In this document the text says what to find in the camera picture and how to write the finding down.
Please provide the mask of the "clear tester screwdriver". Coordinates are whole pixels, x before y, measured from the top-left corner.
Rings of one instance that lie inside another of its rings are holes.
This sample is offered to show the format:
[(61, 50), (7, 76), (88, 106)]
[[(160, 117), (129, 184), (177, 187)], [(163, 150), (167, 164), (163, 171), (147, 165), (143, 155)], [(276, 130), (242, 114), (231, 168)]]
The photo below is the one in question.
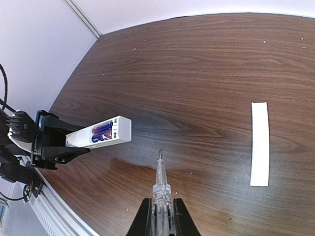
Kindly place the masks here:
[(171, 186), (168, 184), (163, 151), (158, 151), (156, 183), (153, 185), (152, 224), (153, 236), (174, 236), (175, 219), (171, 202)]

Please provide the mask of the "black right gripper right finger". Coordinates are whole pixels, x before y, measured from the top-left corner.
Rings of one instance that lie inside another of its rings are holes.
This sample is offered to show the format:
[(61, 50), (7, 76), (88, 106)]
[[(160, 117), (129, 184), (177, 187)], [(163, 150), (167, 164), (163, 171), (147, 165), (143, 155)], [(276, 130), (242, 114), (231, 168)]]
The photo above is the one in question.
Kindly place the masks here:
[(201, 236), (181, 198), (173, 200), (173, 210), (176, 236)]

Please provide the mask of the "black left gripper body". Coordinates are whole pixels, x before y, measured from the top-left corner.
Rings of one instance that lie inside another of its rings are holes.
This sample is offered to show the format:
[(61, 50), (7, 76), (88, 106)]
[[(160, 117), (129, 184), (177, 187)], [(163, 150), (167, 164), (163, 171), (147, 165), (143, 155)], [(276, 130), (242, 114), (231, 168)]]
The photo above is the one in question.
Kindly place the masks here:
[(53, 113), (38, 111), (34, 122), (38, 130), (32, 143), (24, 143), (11, 136), (6, 125), (10, 117), (5, 111), (0, 112), (0, 176), (11, 182), (23, 184), (43, 184), (43, 180), (35, 173), (35, 168), (56, 170), (58, 163), (41, 158), (44, 147), (65, 147), (67, 132), (54, 130), (44, 126), (46, 116)]

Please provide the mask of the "white remote control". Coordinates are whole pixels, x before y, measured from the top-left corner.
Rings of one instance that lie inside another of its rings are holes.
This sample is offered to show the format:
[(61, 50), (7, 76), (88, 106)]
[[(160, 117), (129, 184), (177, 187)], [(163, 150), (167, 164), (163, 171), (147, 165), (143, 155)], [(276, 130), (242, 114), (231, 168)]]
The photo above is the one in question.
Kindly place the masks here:
[(123, 116), (82, 128), (65, 136), (65, 146), (72, 148), (102, 148), (130, 142), (132, 121)]

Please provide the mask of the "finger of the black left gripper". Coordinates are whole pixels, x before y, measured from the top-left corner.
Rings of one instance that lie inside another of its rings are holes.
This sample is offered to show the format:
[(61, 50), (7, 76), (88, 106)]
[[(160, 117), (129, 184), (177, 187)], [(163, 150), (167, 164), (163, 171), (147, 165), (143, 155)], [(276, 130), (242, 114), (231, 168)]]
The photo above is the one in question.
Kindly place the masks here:
[(67, 133), (75, 132), (84, 128), (83, 126), (70, 124), (53, 116), (45, 117), (44, 126), (52, 128), (54, 130), (64, 131)]
[(66, 164), (76, 157), (89, 152), (91, 150), (84, 147), (44, 147), (41, 158), (49, 162)]

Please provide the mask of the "white battery cover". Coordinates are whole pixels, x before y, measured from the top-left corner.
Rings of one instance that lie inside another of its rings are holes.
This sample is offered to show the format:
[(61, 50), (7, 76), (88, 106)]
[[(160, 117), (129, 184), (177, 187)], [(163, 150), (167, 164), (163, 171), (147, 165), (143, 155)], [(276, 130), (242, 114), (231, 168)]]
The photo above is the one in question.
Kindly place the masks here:
[(252, 106), (252, 165), (250, 186), (267, 187), (270, 169), (270, 134), (266, 102)]

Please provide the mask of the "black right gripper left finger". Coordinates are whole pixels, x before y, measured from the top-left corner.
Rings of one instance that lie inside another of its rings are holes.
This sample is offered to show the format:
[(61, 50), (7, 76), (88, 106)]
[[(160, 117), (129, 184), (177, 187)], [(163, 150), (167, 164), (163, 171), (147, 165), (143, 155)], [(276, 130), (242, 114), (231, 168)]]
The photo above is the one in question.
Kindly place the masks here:
[(150, 236), (152, 199), (144, 198), (126, 236)]

